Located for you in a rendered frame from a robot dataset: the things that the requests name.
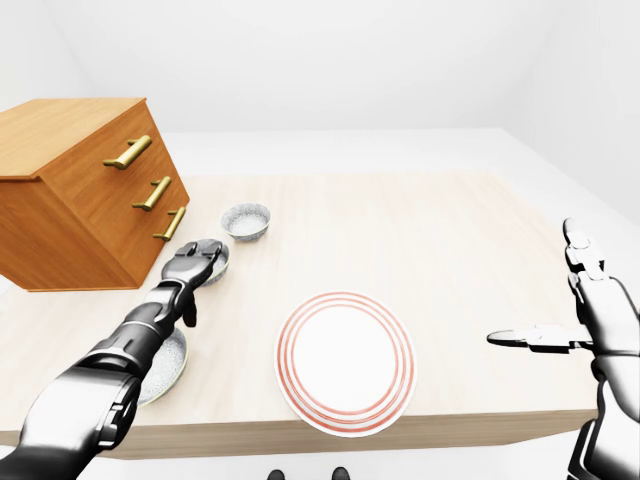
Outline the wooden cabinet drawer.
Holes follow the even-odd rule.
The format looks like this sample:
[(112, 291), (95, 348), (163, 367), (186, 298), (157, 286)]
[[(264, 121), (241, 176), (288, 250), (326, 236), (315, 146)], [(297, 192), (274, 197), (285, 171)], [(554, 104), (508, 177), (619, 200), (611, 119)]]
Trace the wooden cabinet drawer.
[(144, 100), (71, 147), (41, 177), (97, 224), (147, 215), (179, 190), (179, 175)]
[(75, 172), (72, 205), (116, 254), (160, 248), (171, 238), (189, 196), (157, 135), (142, 135), (102, 152)]
[[(177, 171), (166, 165), (137, 172), (111, 172), (114, 182), (101, 203), (96, 226), (109, 252), (131, 277), (131, 285), (139, 287), (167, 243), (153, 234), (166, 229), (171, 221), (168, 211), (187, 207), (189, 196)], [(150, 212), (133, 208), (134, 202), (146, 200), (154, 190), (151, 182), (164, 176), (171, 178), (171, 184), (154, 208)]]

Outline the wooden cabinet with drawers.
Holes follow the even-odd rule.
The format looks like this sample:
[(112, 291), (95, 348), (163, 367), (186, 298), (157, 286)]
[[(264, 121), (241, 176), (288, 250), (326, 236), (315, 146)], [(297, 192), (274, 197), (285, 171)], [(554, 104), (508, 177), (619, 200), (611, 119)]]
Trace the wooden cabinet with drawers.
[(137, 288), (41, 171), (138, 100), (34, 99), (0, 112), (1, 276), (28, 291)]

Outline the white plate with red rings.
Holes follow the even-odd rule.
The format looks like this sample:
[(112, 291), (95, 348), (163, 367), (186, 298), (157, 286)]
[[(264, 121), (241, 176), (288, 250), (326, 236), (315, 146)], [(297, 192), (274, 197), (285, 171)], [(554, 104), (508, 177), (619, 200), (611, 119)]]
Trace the white plate with red rings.
[(359, 292), (304, 300), (283, 321), (274, 372), (284, 399), (313, 428), (361, 438), (395, 423), (413, 396), (418, 364), (404, 324)]

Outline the grey speckled patterned bowl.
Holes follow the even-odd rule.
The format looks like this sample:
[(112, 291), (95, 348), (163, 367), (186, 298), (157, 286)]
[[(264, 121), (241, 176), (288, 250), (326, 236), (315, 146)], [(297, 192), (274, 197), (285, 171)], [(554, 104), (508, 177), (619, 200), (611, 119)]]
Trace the grey speckled patterned bowl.
[(171, 390), (181, 378), (188, 356), (188, 339), (176, 328), (153, 358), (151, 369), (141, 384), (138, 405), (152, 403)]
[(237, 241), (254, 241), (264, 235), (271, 220), (270, 210), (258, 203), (241, 203), (227, 210), (221, 226)]
[(222, 244), (220, 254), (213, 265), (213, 272), (202, 284), (202, 287), (213, 285), (218, 282), (226, 273), (230, 262), (230, 252), (226, 244)]

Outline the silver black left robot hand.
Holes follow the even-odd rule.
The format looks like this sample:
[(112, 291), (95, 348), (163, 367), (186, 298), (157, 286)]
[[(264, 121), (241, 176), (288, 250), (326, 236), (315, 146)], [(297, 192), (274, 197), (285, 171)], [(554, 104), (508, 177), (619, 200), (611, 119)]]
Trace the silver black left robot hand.
[(170, 336), (180, 318), (187, 327), (194, 327), (194, 292), (211, 276), (222, 250), (223, 243), (214, 239), (191, 241), (179, 248), (162, 268), (161, 281), (125, 317), (123, 324), (144, 325), (162, 340)]

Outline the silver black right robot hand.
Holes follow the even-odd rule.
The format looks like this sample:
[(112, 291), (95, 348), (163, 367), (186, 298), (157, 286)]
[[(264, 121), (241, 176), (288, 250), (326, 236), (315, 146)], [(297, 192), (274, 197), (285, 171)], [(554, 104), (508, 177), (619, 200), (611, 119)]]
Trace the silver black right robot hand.
[(568, 282), (575, 298), (579, 325), (536, 325), (528, 329), (496, 331), (487, 341), (536, 353), (567, 354), (575, 348), (594, 355), (640, 356), (640, 318), (626, 288), (605, 272), (597, 244), (572, 218), (563, 222)]

